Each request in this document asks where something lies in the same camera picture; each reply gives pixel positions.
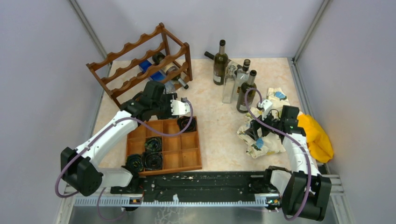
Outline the rolled dark green tie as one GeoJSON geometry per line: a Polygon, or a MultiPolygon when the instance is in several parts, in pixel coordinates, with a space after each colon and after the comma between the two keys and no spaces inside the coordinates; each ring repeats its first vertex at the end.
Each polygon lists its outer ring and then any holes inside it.
{"type": "Polygon", "coordinates": [[[134,172],[142,172],[144,170],[141,155],[140,154],[132,154],[126,158],[125,166],[134,171],[134,172]]]}

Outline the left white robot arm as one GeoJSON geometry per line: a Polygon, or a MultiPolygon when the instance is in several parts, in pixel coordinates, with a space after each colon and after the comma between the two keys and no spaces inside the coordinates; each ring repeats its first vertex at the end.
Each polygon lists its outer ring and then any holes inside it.
{"type": "Polygon", "coordinates": [[[121,104],[119,111],[98,133],[75,149],[66,147],[61,152],[56,195],[66,197],[59,191],[61,180],[84,196],[90,196],[100,188],[111,187],[122,187],[128,193],[136,192],[140,187],[140,180],[134,177],[136,171],[125,166],[100,168],[99,165],[110,150],[140,124],[152,116],[171,115],[171,104],[176,99],[175,92],[166,93],[165,84],[147,82],[143,91],[121,104]]]}

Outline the rolled dark blue tie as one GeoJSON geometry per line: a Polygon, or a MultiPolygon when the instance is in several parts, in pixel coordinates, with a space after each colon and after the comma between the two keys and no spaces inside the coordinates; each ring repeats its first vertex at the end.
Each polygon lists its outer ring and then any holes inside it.
{"type": "Polygon", "coordinates": [[[161,170],[163,168],[163,155],[158,152],[144,152],[142,164],[146,170],[161,170]]]}

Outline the dark wine bottle beige label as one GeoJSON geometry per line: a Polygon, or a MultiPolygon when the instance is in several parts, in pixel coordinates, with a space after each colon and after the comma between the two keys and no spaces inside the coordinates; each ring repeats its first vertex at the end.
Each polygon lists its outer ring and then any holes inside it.
{"type": "MultiPolygon", "coordinates": [[[[158,52],[152,56],[152,60],[155,65],[159,65],[164,58],[165,55],[162,52],[158,52]]],[[[165,73],[166,76],[172,71],[176,70],[178,70],[178,67],[171,63],[162,68],[162,71],[165,73]]],[[[182,79],[181,75],[177,75],[176,77],[172,78],[172,81],[174,81],[174,83],[181,84],[184,89],[189,88],[189,85],[182,79]]]]}

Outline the clear glass bottle front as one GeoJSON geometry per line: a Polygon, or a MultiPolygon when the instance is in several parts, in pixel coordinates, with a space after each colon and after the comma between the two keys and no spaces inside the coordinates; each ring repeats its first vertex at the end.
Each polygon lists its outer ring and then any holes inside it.
{"type": "Polygon", "coordinates": [[[233,91],[235,86],[236,75],[235,71],[237,67],[235,65],[228,66],[228,70],[224,77],[224,87],[222,92],[222,103],[230,104],[233,98],[233,91]]]}

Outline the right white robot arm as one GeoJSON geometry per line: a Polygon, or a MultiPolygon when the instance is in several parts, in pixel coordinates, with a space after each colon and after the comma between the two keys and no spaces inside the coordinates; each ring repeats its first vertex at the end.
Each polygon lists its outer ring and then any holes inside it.
{"type": "Polygon", "coordinates": [[[322,176],[313,164],[305,130],[298,125],[299,109],[284,105],[279,118],[273,116],[273,106],[270,101],[259,102],[257,109],[262,114],[253,117],[247,129],[248,136],[257,140],[258,129],[261,130],[263,137],[269,133],[277,134],[291,167],[290,170],[274,166],[266,169],[263,187],[268,192],[279,191],[281,209],[287,220],[292,221],[301,217],[322,221],[328,206],[332,183],[328,177],[322,176]]]}

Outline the dark wine bottle grey label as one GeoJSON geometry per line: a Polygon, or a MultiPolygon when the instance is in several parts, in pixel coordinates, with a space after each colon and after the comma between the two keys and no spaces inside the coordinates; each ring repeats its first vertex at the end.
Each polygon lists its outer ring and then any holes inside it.
{"type": "Polygon", "coordinates": [[[225,52],[225,40],[220,40],[219,51],[214,56],[213,63],[213,82],[216,85],[223,85],[224,77],[226,73],[226,67],[228,65],[228,55],[225,52]]]}

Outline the dinosaur print white cloth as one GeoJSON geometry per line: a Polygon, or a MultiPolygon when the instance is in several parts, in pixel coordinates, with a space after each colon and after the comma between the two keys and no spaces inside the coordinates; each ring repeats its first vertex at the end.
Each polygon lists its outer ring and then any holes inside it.
{"type": "MultiPolygon", "coordinates": [[[[280,116],[283,105],[290,105],[287,95],[280,87],[268,88],[266,99],[273,104],[271,113],[275,118],[280,116]]],[[[258,158],[260,156],[285,152],[280,137],[275,133],[269,133],[264,137],[261,136],[257,140],[248,136],[245,131],[250,127],[250,122],[253,120],[253,117],[247,112],[244,120],[245,123],[239,127],[236,134],[247,144],[246,154],[250,155],[252,158],[258,158]]]]}

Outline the wooden compartment tray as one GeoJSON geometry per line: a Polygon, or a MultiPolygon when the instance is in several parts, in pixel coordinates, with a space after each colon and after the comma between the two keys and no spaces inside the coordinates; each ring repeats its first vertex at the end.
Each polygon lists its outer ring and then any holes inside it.
{"type": "Polygon", "coordinates": [[[195,132],[180,131],[177,119],[153,120],[148,126],[140,125],[127,135],[126,158],[132,154],[142,154],[148,138],[162,138],[163,168],[161,170],[144,170],[140,176],[162,175],[202,168],[198,129],[195,132]]]}

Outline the rolled tie orange pattern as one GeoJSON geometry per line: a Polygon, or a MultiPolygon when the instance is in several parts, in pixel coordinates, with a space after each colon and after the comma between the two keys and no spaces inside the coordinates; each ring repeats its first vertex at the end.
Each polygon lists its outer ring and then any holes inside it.
{"type": "Polygon", "coordinates": [[[186,130],[184,131],[185,133],[195,132],[197,130],[196,117],[190,119],[189,116],[182,116],[177,119],[177,125],[180,131],[186,128],[186,130]]]}

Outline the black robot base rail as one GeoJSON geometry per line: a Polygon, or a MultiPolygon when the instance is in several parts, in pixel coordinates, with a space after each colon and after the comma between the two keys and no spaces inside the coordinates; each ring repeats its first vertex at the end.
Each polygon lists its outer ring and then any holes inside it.
{"type": "Polygon", "coordinates": [[[113,187],[102,196],[77,196],[75,206],[250,207],[323,218],[340,179],[270,167],[265,171],[184,172],[142,177],[132,187],[113,187]]]}

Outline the yellow cloth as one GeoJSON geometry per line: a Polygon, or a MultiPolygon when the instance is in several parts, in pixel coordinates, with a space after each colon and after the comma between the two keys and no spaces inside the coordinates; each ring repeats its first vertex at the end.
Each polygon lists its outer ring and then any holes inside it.
{"type": "Polygon", "coordinates": [[[326,132],[311,115],[300,113],[297,119],[298,126],[306,133],[311,156],[321,163],[329,162],[334,156],[334,151],[326,132]]]}

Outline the dark green wine bottle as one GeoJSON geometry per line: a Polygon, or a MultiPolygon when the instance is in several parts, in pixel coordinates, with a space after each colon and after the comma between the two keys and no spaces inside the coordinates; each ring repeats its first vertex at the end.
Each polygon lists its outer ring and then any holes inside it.
{"type": "Polygon", "coordinates": [[[236,109],[241,113],[247,113],[248,112],[247,107],[248,106],[251,107],[251,104],[254,100],[256,91],[251,90],[249,93],[247,93],[247,91],[250,88],[256,88],[256,84],[255,84],[256,75],[257,75],[257,71],[251,70],[249,73],[248,80],[243,82],[240,87],[236,109]]]}

